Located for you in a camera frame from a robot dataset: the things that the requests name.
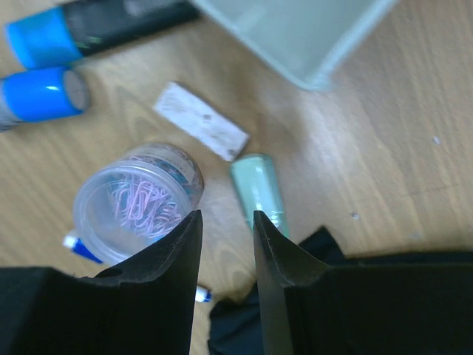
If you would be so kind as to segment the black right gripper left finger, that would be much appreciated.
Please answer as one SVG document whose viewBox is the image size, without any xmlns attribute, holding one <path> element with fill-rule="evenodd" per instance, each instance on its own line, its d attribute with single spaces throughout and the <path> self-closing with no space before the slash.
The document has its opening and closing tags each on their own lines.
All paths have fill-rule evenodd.
<svg viewBox="0 0 473 355">
<path fill-rule="evenodd" d="M 3 354 L 187 354 L 203 239 L 200 211 L 94 277 L 1 270 Z"/>
</svg>

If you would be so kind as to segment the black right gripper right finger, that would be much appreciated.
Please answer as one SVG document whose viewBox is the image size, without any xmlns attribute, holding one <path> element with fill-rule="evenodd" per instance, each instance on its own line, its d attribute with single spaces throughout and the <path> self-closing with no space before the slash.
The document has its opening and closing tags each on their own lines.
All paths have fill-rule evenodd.
<svg viewBox="0 0 473 355">
<path fill-rule="evenodd" d="M 470 354 L 472 264 L 330 266 L 253 216 L 266 354 Z"/>
</svg>

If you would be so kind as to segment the clear jar of paper clips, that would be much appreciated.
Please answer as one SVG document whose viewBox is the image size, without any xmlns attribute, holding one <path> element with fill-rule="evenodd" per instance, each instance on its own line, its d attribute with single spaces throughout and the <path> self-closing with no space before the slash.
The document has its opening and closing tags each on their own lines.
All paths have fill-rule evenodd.
<svg viewBox="0 0 473 355">
<path fill-rule="evenodd" d="M 75 232 L 94 257 L 113 266 L 169 234 L 197 209 L 203 191 L 190 154 L 165 143 L 136 146 L 78 190 Z"/>
</svg>

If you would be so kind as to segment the green clear highlighter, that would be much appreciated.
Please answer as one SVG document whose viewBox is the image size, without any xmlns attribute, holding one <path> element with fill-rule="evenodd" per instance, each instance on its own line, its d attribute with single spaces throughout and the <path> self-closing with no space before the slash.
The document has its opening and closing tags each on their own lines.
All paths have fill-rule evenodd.
<svg viewBox="0 0 473 355">
<path fill-rule="evenodd" d="M 253 229 L 253 213 L 262 211 L 284 236 L 289 237 L 272 158 L 264 154 L 245 155 L 231 164 L 230 174 L 249 228 Z"/>
</svg>

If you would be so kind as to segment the white eraser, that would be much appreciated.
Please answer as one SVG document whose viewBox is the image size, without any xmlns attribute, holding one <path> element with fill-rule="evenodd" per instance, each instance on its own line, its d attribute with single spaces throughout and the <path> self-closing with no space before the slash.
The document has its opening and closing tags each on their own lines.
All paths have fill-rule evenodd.
<svg viewBox="0 0 473 355">
<path fill-rule="evenodd" d="M 153 110 L 227 162 L 234 161 L 250 135 L 184 87 L 170 82 Z"/>
</svg>

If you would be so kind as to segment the white rounded drawer organizer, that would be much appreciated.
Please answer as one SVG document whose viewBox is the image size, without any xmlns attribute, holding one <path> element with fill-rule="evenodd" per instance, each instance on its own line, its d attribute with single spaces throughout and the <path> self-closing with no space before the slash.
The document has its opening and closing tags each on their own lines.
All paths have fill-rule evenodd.
<svg viewBox="0 0 473 355">
<path fill-rule="evenodd" d="M 322 91 L 395 2 L 196 0 L 194 5 L 287 80 Z"/>
</svg>

